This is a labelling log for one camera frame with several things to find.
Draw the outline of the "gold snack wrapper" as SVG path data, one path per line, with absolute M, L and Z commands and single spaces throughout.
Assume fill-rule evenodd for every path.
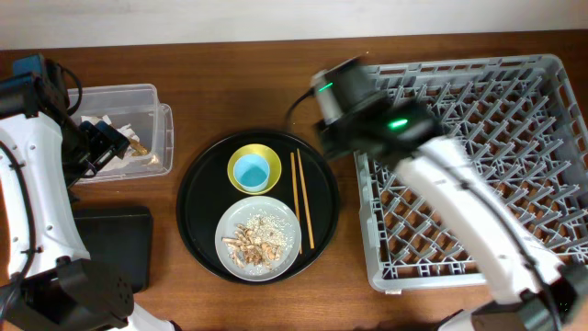
M 144 156 L 149 153 L 149 150 L 146 149 L 140 142 L 130 139 L 130 148 L 132 149 L 131 156 L 138 157 Z

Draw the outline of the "white paper napkin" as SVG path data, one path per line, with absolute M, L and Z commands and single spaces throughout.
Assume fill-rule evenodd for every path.
M 123 125 L 123 126 L 117 128 L 113 124 L 111 118 L 108 115 L 105 115 L 102 117 L 94 117 L 94 116 L 82 116 L 81 117 L 81 122 L 89 121 L 93 125 L 96 125 L 101 120 L 104 121 L 106 124 L 110 125 L 111 127 L 115 128 L 119 133 L 124 135 L 130 141 L 130 146 L 127 148 L 127 151 L 125 152 L 124 156 L 122 158 L 115 156 L 111 161 L 109 161 L 102 168 L 102 172 L 108 172 L 108 171 L 122 169 L 122 168 L 128 166 L 131 162 L 134 162 L 135 159 L 140 156 L 140 154 L 133 148 L 132 145 L 134 143 L 138 143 L 140 141 L 140 138 L 137 136 L 135 131 L 132 129 L 131 124 L 129 123 L 129 124 L 126 124 L 126 125 Z

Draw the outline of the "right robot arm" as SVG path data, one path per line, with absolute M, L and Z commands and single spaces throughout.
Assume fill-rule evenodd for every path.
M 329 157 L 361 152 L 422 196 L 475 259 L 492 301 L 439 330 L 561 330 L 587 299 L 587 269 L 565 265 L 515 218 L 462 146 L 416 99 L 393 104 L 353 58 L 311 78 Z

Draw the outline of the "food scraps and rice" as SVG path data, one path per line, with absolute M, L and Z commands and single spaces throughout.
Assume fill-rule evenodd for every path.
M 236 224 L 232 236 L 224 236 L 221 241 L 237 267 L 270 271 L 291 248 L 291 236 L 285 233 L 288 229 L 289 225 L 282 218 L 255 214 L 246 223 Z

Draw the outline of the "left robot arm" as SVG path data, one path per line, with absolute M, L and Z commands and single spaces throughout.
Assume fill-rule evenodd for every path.
M 134 296 L 147 288 L 153 217 L 143 206 L 73 212 L 70 189 L 129 140 L 105 122 L 74 122 L 69 69 L 39 54 L 1 84 L 1 190 L 9 282 L 1 317 L 23 330 L 173 330 Z

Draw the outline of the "grey plate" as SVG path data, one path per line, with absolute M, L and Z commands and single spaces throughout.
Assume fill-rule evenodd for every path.
M 289 225 L 289 229 L 285 233 L 291 236 L 291 248 L 286 250 L 286 256 L 277 262 L 270 271 L 258 270 L 254 267 L 246 267 L 245 269 L 237 267 L 229 258 L 227 246 L 221 241 L 224 236 L 232 236 L 236 224 L 246 223 L 255 214 L 275 215 L 284 219 Z M 301 229 L 295 213 L 280 200 L 266 196 L 252 196 L 234 203 L 220 217 L 214 237 L 216 252 L 221 264 L 238 280 L 252 283 L 277 280 L 278 277 L 285 275 L 301 252 L 301 241 Z

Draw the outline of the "blue cup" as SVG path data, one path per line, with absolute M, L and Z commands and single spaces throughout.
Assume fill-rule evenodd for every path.
M 268 184 L 270 166 L 261 155 L 246 154 L 236 161 L 233 176 L 246 192 L 260 192 Z

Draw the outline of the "yellow bowl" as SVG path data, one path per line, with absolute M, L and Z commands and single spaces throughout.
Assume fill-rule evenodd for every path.
M 246 192 L 236 181 L 233 176 L 233 167 L 236 161 L 246 154 L 259 154 L 265 158 L 265 160 L 269 163 L 270 166 L 270 176 L 269 181 L 265 189 L 260 192 L 250 193 Z M 249 195 L 263 195 L 266 194 L 270 189 L 272 189 L 276 183 L 279 181 L 281 176 L 282 166 L 281 161 L 277 153 L 272 150 L 270 147 L 259 144 L 259 143 L 252 143 L 244 145 L 238 148 L 230 157 L 228 165 L 227 165 L 227 174 L 230 182 L 232 185 L 237 188 L 239 191 L 249 194 Z

